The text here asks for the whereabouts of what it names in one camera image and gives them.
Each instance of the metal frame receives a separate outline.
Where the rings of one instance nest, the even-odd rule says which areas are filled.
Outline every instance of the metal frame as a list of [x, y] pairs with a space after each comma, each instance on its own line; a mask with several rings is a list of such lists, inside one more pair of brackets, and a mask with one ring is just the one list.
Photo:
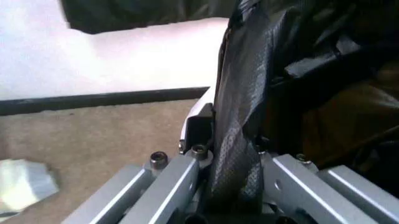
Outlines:
[[127, 165], [81, 204], [63, 224], [109, 224], [118, 222], [123, 213], [153, 181], [151, 171]]
[[136, 202], [120, 224], [165, 224], [176, 209], [191, 201], [199, 172], [198, 162], [178, 155]]
[[288, 154], [265, 162], [264, 190], [289, 215], [305, 211], [318, 223], [376, 223]]
[[323, 170], [318, 176], [380, 223], [399, 223], [399, 200], [346, 166]]

